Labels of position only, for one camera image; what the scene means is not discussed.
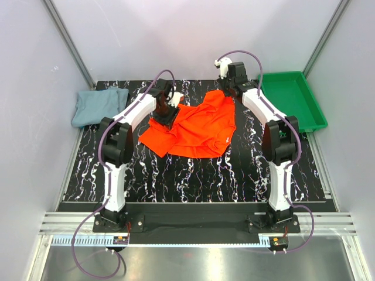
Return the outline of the orange t shirt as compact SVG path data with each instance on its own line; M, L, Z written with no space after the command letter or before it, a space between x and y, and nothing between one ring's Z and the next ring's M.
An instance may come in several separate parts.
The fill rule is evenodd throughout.
M236 131L235 102L221 90L206 93L196 107L179 105L171 129L149 120L139 141L159 157L207 159L221 156Z

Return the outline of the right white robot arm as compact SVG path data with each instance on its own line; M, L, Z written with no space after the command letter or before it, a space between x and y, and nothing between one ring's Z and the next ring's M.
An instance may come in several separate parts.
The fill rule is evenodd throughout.
M220 70L218 83L223 92L238 99L264 127L262 153L270 167L271 191L268 209L253 226L273 232L286 232L292 224L291 174L301 157L299 124L295 116L286 116L263 94L260 82L248 79L242 62L224 57L214 62Z

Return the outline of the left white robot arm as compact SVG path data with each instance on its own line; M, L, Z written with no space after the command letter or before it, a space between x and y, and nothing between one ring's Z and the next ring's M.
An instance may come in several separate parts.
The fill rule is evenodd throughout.
M98 159L104 169L104 199L95 210L96 225L115 232L127 229L126 201L124 196L125 167L134 152L133 132L148 115L152 115L163 129L170 130L180 108L173 82L159 79L122 112L100 122L102 133L98 146Z

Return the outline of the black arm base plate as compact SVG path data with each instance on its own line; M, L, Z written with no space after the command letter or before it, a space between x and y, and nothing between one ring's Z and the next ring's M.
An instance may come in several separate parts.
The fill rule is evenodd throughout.
M132 244L252 244L258 235L298 234L291 211L277 218L267 203L128 203L97 214L94 232L129 233Z

